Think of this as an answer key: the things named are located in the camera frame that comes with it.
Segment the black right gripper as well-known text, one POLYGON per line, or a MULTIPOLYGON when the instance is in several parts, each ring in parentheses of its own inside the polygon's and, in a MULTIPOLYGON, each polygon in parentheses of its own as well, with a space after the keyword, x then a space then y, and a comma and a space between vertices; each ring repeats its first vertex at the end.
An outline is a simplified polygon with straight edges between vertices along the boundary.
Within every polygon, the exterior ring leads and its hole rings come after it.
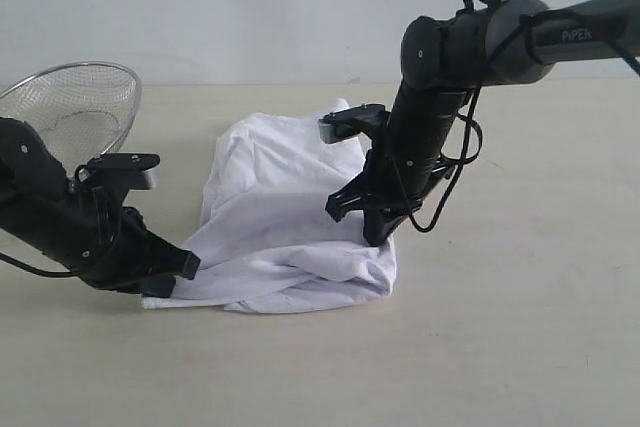
POLYGON ((450 178, 450 162, 440 156, 430 173, 418 170, 418 176, 412 177, 413 173, 413 167, 403 162, 394 166, 389 155, 370 148, 365 155, 362 182, 351 181, 330 194, 325 211, 335 222, 341 222, 349 212, 364 211, 364 240, 369 246, 381 246, 408 218, 401 187, 409 205, 416 210, 441 180, 450 178))

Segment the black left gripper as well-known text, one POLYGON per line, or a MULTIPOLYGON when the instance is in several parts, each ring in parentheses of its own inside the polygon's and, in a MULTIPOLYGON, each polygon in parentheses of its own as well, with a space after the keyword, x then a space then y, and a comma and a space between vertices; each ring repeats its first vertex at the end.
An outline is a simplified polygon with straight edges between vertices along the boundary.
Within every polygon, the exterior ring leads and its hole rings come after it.
POLYGON ((194 279, 201 263, 102 191, 50 201, 3 188, 1 229, 98 290, 170 298, 174 276, 194 279))

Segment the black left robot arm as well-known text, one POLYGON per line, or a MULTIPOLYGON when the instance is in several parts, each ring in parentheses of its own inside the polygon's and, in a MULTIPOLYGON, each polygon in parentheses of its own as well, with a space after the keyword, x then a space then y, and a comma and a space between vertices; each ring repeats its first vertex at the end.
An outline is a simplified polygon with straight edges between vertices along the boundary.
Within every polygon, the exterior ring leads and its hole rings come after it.
POLYGON ((50 271, 8 254, 3 263, 49 279, 78 279, 95 290, 168 298, 195 278, 192 251, 152 232, 124 203, 148 190, 154 153, 107 153, 69 175, 25 121, 1 121, 1 229, 60 265, 50 271))

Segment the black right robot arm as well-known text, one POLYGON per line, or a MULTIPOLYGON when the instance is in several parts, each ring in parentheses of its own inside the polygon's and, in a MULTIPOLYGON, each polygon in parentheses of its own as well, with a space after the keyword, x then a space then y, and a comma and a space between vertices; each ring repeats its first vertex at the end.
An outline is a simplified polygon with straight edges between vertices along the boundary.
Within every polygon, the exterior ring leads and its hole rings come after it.
POLYGON ((416 18, 401 42, 402 79, 394 104, 363 104, 325 115, 322 140, 370 139, 363 170, 331 194, 326 212, 364 215, 363 236, 383 244, 412 219, 440 183, 454 186, 473 156, 442 149, 456 120, 466 141, 481 141, 474 119, 480 91, 533 84, 554 65, 619 58, 639 65, 639 0, 590 0, 552 9, 541 0, 488 0, 448 20, 416 18))

